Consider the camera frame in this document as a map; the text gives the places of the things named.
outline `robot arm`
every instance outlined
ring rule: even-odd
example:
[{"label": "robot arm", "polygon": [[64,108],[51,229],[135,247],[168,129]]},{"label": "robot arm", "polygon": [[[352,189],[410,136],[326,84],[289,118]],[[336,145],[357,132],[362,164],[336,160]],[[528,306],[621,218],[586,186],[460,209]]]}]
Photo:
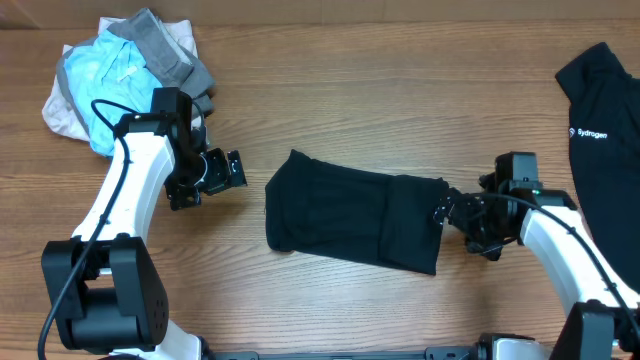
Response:
[{"label": "robot arm", "polygon": [[450,189],[434,219],[448,218],[466,235],[467,251],[491,261],[497,261],[503,246],[512,241],[529,248],[544,266],[567,315],[551,355],[540,351],[533,339],[500,334],[480,338],[477,348],[483,349],[484,358],[519,354],[517,358],[528,359],[608,359],[614,339],[623,350],[638,355],[634,328],[640,296],[589,238],[571,198],[564,191],[543,188],[535,154],[499,156],[495,172],[482,176],[480,185],[484,193],[463,195]]},{"label": "robot arm", "polygon": [[[124,137],[129,146],[131,164],[129,173],[114,204],[99,240],[114,239],[118,234],[129,234],[147,241],[151,216],[165,180],[175,168],[175,156],[168,136],[152,132],[129,133]],[[88,241],[98,224],[111,194],[116,187],[124,162],[122,144],[116,139],[115,152],[109,172],[84,221],[71,237]]]},{"label": "robot arm", "polygon": [[[177,88],[155,89],[148,114],[127,114],[115,126],[114,158],[98,197],[68,241],[51,241],[42,270],[51,303],[58,299],[76,263],[73,278],[55,312],[62,343],[95,354],[128,354],[157,360],[202,360],[208,347],[169,320],[166,291],[146,249],[146,240],[163,185],[173,210],[201,204],[200,193],[213,195],[246,185],[237,151],[207,151],[206,136],[192,131],[191,99]],[[126,177],[107,222],[91,246],[106,204],[123,174]],[[80,253],[89,249],[86,258]],[[86,282],[112,276],[112,288],[90,289]]]},{"label": "robot arm", "polygon": [[[581,214],[564,206],[543,208],[576,229],[595,253],[609,278],[616,284],[627,306],[636,309],[640,296],[620,279],[589,238],[582,225]],[[574,304],[586,303],[589,300],[597,300],[610,308],[620,306],[584,248],[558,223],[539,211],[529,210],[522,224],[520,237],[522,244],[531,250],[544,266],[556,294],[560,297],[565,315],[569,316]]]}]

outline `white cloth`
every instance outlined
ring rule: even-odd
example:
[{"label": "white cloth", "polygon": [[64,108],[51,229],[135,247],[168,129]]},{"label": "white cloth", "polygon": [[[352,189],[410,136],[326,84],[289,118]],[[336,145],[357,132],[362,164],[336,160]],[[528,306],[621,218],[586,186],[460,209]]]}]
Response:
[{"label": "white cloth", "polygon": [[[100,18],[98,24],[98,34],[106,30],[109,25],[114,22],[124,21],[125,19],[118,18]],[[196,41],[193,38],[193,31],[191,29],[191,22],[189,20],[183,20],[178,23],[164,24],[164,27],[169,32],[169,35],[182,47],[191,52],[195,57],[198,57],[198,50],[196,49]],[[62,47],[62,54],[71,50],[73,47],[70,45],[64,45]],[[83,141],[89,141],[89,135],[85,128],[82,126],[81,120],[78,119],[76,113],[73,111],[71,104],[62,96],[60,92],[60,86],[58,85],[57,76],[53,78],[53,88],[51,89],[51,95],[42,108],[42,117],[47,123],[51,131],[62,136],[67,136],[72,139],[78,139]]]}]

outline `wood grain surface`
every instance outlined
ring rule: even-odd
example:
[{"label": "wood grain surface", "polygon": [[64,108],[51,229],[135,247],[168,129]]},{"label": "wood grain surface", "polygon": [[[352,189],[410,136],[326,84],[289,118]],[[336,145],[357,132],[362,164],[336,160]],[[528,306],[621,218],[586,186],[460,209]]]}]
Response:
[{"label": "wood grain surface", "polygon": [[[0,359],[34,359],[49,310],[40,255],[68,239],[109,162],[41,116],[63,44],[93,30],[0,32]],[[416,350],[483,331],[552,345],[564,323],[541,265],[509,246],[497,263],[446,228],[435,277],[272,252],[264,186],[292,148],[358,169],[443,177],[463,191],[497,155],[538,154],[547,187],[574,194],[569,102],[554,80],[607,41],[640,73],[640,21],[446,22],[196,28],[218,81],[207,119],[238,149],[249,187],[179,212],[158,201],[149,250],[171,317],[216,351]],[[67,354],[54,330],[51,359]]]},{"label": "wood grain surface", "polygon": [[87,29],[148,7],[199,26],[634,19],[637,0],[0,0],[0,28]]}]

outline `black cloth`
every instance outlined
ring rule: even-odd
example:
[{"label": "black cloth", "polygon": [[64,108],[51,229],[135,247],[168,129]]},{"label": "black cloth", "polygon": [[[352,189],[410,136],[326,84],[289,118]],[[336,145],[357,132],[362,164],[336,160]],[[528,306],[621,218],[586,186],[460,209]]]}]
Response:
[{"label": "black cloth", "polygon": [[267,242],[435,275],[442,225],[433,213],[448,188],[442,179],[348,169],[292,150],[266,186]]},{"label": "black cloth", "polygon": [[556,75],[571,101],[569,157],[580,205],[598,249],[640,291],[640,80],[605,43]]}]

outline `light blue cloth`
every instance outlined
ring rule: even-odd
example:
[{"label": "light blue cloth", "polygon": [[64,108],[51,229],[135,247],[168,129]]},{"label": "light blue cloth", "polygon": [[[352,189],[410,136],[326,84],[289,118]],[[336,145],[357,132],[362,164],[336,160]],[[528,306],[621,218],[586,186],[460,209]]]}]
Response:
[{"label": "light blue cloth", "polygon": [[[73,100],[89,128],[91,148],[98,154],[113,156],[113,133],[95,115],[91,101],[111,100],[138,112],[149,112],[153,89],[162,87],[145,67],[144,57],[133,41],[104,31],[92,46],[81,46],[64,63]],[[111,123],[117,124],[126,111],[97,104]]]}]

